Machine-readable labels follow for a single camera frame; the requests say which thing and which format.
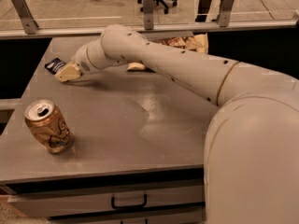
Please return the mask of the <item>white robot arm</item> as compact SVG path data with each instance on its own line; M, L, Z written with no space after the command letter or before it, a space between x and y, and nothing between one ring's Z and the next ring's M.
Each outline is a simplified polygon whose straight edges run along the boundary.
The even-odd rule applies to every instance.
M79 131L117 169L201 163L207 224L299 224L296 78L108 26L57 73Z

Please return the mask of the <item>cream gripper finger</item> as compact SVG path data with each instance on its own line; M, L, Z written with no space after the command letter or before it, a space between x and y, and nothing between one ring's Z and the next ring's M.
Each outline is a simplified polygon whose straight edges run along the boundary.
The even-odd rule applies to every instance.
M76 63L67 63L54 76L60 82L66 82L81 77L81 71Z

